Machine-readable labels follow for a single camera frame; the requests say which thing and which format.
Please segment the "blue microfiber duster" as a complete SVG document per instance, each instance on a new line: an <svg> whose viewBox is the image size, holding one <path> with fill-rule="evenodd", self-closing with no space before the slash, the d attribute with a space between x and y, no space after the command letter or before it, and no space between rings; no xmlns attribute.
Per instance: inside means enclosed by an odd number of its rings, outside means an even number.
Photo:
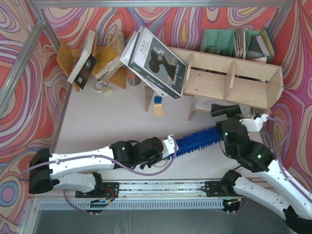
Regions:
<svg viewBox="0 0 312 234"><path fill-rule="evenodd" d="M216 127L203 129L176 140L178 151L176 157L207 148L221 141L221 136Z"/></svg>

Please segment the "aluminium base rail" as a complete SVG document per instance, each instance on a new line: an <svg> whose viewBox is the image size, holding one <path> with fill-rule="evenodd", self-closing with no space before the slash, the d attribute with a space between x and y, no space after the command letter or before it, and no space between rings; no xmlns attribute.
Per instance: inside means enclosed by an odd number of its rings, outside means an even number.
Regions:
<svg viewBox="0 0 312 234"><path fill-rule="evenodd" d="M282 211L289 203L279 194L267 190L257 182L244 182L241 195L224 195L216 181L106 181L104 194L91 198L73 190L61 189L32 195L40 210L72 210L88 212L108 210L165 210L165 209L224 209L240 210L247 201Z"/></svg>

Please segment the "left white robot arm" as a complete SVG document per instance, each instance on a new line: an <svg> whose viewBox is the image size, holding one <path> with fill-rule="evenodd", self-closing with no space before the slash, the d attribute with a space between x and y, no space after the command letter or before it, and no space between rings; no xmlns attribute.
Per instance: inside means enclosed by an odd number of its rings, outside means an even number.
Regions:
<svg viewBox="0 0 312 234"><path fill-rule="evenodd" d="M162 160L164 149L157 137L142 142L118 141L97 150L67 155L52 154L48 148L42 148L30 161L29 193L46 193L56 185L83 193L100 190L97 170L151 167Z"/></svg>

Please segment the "teal file organizer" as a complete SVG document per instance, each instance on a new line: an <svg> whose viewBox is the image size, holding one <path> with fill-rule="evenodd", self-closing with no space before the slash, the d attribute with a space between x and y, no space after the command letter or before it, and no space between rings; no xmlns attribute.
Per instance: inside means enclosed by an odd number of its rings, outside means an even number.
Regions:
<svg viewBox="0 0 312 234"><path fill-rule="evenodd" d="M255 36L260 30L249 29L205 29L200 51L215 55L228 56L270 63L258 45Z"/></svg>

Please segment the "blue yellow book in organizer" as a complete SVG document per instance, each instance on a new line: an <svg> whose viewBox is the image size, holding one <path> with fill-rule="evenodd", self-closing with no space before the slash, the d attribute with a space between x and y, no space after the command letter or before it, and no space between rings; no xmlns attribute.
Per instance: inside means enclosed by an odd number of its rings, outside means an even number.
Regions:
<svg viewBox="0 0 312 234"><path fill-rule="evenodd" d="M260 46L262 53L270 60L275 56L276 50L273 41L266 28L262 28L259 34L255 36L255 39Z"/></svg>

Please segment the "gold binder clip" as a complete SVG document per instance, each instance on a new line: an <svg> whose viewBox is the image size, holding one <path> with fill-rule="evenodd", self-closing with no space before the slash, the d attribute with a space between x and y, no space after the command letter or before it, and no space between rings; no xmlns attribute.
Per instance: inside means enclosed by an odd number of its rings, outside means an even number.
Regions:
<svg viewBox="0 0 312 234"><path fill-rule="evenodd" d="M108 94L112 91L112 88L109 85L106 85L104 83L101 84L102 85L102 92L105 94Z"/></svg>

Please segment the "orange wooden book rack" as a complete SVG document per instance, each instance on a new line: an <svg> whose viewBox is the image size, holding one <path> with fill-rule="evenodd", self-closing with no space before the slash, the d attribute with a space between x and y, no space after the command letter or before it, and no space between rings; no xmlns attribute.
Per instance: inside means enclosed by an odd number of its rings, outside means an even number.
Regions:
<svg viewBox="0 0 312 234"><path fill-rule="evenodd" d="M94 53L96 53L97 46L94 46ZM66 75L70 75L70 72L73 69L73 62L75 56L78 54L79 49L69 49L67 44L65 42L61 43L60 51L57 56L57 62L63 69ZM107 81L111 84L114 84L122 89L126 88L126 68L122 64L118 69L113 71L109 77L107 77L106 80L100 79L103 81Z"/></svg>

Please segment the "white black paperback book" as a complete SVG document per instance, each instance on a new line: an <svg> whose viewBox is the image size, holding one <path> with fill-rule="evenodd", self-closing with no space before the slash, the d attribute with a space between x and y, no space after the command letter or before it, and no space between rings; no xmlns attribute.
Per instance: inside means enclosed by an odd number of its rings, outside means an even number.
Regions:
<svg viewBox="0 0 312 234"><path fill-rule="evenodd" d="M79 48L78 54L74 58L73 69L67 79L69 83L75 83L82 90L97 62L92 55L95 36L94 31L88 31L83 44Z"/></svg>

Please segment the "yellow books stack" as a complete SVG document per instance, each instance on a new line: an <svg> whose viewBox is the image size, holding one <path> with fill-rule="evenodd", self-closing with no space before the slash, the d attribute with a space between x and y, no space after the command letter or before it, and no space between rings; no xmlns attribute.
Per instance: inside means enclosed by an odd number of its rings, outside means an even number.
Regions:
<svg viewBox="0 0 312 234"><path fill-rule="evenodd" d="M113 71L118 69L122 62L120 57L125 49L124 34L119 31L117 35L106 46L96 48L96 66L93 75L97 79L106 80Z"/></svg>

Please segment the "black white Twins story book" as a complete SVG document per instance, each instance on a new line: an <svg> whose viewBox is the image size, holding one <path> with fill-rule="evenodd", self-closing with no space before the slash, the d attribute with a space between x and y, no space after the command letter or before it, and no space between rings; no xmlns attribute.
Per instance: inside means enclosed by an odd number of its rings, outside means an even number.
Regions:
<svg viewBox="0 0 312 234"><path fill-rule="evenodd" d="M147 28L133 33L120 61L160 96L182 97L187 64Z"/></svg>

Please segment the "small blue block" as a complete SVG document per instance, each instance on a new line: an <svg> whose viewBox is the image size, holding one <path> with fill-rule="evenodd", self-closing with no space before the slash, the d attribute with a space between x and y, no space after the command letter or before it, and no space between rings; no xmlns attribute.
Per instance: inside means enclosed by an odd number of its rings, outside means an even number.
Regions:
<svg viewBox="0 0 312 234"><path fill-rule="evenodd" d="M155 104L161 104L161 102L162 102L162 97L160 97L160 96L155 96L154 97L154 103Z"/></svg>

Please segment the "light wooden bookshelf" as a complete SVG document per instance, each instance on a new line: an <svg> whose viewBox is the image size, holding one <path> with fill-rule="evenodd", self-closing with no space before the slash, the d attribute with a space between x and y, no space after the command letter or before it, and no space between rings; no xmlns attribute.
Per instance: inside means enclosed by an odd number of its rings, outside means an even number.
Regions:
<svg viewBox="0 0 312 234"><path fill-rule="evenodd" d="M193 99L165 99L165 115L191 117L197 97L244 104L267 113L283 92L281 66L173 47L171 50L188 65L184 94Z"/></svg>

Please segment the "spiral notebook with handwriting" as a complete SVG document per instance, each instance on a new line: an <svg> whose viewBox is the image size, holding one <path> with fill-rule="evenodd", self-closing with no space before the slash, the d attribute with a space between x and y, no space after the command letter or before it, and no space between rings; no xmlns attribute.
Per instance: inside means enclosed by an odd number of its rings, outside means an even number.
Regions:
<svg viewBox="0 0 312 234"><path fill-rule="evenodd" d="M194 108L199 110L210 111L212 104L217 104L221 106L231 106L236 105L236 103L226 102L222 100L217 100L208 97L197 97L195 99ZM244 117L251 117L254 114L254 108L251 106L239 104L240 110Z"/></svg>

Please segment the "pencil cup with pens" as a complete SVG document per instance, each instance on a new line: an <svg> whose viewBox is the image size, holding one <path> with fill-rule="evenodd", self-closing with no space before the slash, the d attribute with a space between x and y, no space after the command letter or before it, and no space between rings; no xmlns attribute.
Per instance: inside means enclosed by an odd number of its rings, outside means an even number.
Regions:
<svg viewBox="0 0 312 234"><path fill-rule="evenodd" d="M126 77L131 86L138 86L141 83L141 79L132 71L128 71Z"/></svg>

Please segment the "yellow sticky note pad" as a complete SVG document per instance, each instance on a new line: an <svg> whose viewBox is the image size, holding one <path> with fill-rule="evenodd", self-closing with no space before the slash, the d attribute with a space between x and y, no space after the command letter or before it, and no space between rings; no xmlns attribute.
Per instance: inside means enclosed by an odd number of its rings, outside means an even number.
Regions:
<svg viewBox="0 0 312 234"><path fill-rule="evenodd" d="M154 104L153 105L154 114L156 117L160 117L164 115L163 106L162 104Z"/></svg>

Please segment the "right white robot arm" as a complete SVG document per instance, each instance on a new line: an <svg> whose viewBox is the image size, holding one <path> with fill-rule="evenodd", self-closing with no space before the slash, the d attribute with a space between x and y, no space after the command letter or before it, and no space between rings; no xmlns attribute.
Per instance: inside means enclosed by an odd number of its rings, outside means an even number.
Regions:
<svg viewBox="0 0 312 234"><path fill-rule="evenodd" d="M226 115L227 119L216 124L224 141L222 152L243 168L268 182L275 191L258 186L229 170L219 181L219 190L226 196L242 195L254 200L279 215L297 234L312 232L312 194L306 190L282 165L279 155L266 145L251 140L248 133L258 132L270 118L255 114L244 118L239 105L212 104L211 116Z"/></svg>

